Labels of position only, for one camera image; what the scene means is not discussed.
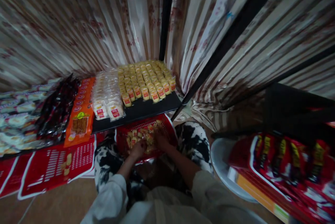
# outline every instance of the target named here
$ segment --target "striped curtain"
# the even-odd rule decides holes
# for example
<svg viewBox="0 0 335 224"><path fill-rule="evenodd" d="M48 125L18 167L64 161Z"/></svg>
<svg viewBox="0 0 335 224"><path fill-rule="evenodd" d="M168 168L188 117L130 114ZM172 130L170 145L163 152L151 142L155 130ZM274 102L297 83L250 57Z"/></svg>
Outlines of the striped curtain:
<svg viewBox="0 0 335 224"><path fill-rule="evenodd" d="M246 1L173 0L165 61L181 95ZM223 104L334 43L334 7L334 0L269 0L199 89L188 114L212 130L227 128ZM0 0L0 92L158 59L161 13L162 0ZM282 83L334 99L334 68L331 56Z"/></svg>

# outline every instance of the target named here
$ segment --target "black metal pole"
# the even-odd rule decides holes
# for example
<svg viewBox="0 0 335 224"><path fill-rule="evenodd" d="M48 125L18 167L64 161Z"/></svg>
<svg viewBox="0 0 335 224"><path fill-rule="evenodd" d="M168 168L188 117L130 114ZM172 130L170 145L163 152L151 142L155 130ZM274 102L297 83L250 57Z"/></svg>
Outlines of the black metal pole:
<svg viewBox="0 0 335 224"><path fill-rule="evenodd" d="M159 43L160 61L164 61L165 57L166 41L168 39L168 33L169 33L171 6L172 6L172 0L163 0L161 40Z"/></svg>
<svg viewBox="0 0 335 224"><path fill-rule="evenodd" d="M199 77L195 80L194 84L184 97L183 101L181 102L181 106L172 116L172 121L178 116L178 114L182 111L182 109L189 102L189 100L194 96L200 86L206 81L206 79L213 72L218 63L222 60L228 50L232 47L238 37L243 33L243 31L254 19L254 17L257 15L259 10L265 5L266 2L267 0L247 0L242 10L235 18L231 27L223 36L221 42L217 46L208 63L201 71Z"/></svg>
<svg viewBox="0 0 335 224"><path fill-rule="evenodd" d="M325 49L321 53L313 56L311 59L308 59L308 60L304 61L303 63L300 63L299 65L293 67L292 69L290 69L290 70L286 71L285 73L279 75L278 77L274 78L270 82L260 86L259 88L254 89L250 93L241 96L239 99L236 99L236 100L232 101L231 103L228 103L227 105L225 105L223 107L223 110L228 109L228 108L234 106L235 104L250 98L251 96L261 92L262 90L264 90L266 88L268 88L272 84L284 80L285 78L299 72L300 70L303 70L304 68L307 68L307 67L313 65L314 63L317 63L318 61L321 61L322 59L330 56L333 53L335 53L335 45L333 45L333 46Z"/></svg>

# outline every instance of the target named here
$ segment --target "black tray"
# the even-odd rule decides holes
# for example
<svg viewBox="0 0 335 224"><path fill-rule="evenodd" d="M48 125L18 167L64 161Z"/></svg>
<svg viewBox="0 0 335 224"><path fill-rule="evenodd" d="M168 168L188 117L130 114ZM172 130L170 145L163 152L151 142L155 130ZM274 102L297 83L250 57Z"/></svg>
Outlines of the black tray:
<svg viewBox="0 0 335 224"><path fill-rule="evenodd" d="M133 106L125 109L126 116L119 120L111 122L109 118L97 120L93 119L92 134L109 130L127 123L148 117L156 116L165 112L178 109L181 101L175 92L167 95L165 99L158 103L153 103L152 100L144 101L142 98L133 102Z"/></svg>

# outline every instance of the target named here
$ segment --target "orange snack package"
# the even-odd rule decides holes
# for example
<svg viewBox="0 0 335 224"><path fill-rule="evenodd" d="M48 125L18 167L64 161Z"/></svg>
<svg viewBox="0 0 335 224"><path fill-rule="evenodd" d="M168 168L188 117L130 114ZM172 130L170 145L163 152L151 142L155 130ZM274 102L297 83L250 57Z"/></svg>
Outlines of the orange snack package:
<svg viewBox="0 0 335 224"><path fill-rule="evenodd" d="M69 124L66 128L64 147L87 142L92 132L94 111L91 92L95 77L83 79L73 104Z"/></svg>

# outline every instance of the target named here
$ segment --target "hand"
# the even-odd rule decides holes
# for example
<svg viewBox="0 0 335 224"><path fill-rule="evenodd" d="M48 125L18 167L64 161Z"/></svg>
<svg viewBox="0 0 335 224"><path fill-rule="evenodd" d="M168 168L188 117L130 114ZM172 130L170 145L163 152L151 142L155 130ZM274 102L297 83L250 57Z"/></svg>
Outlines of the hand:
<svg viewBox="0 0 335 224"><path fill-rule="evenodd" d="M135 160L138 160L141 158L144 154L144 152L147 149L147 143L144 139L141 141L138 141L133 148L129 151L129 157L134 158Z"/></svg>
<svg viewBox="0 0 335 224"><path fill-rule="evenodd" d="M167 152L170 147L173 147L166 136L164 136L160 131L155 132L156 146L163 152Z"/></svg>

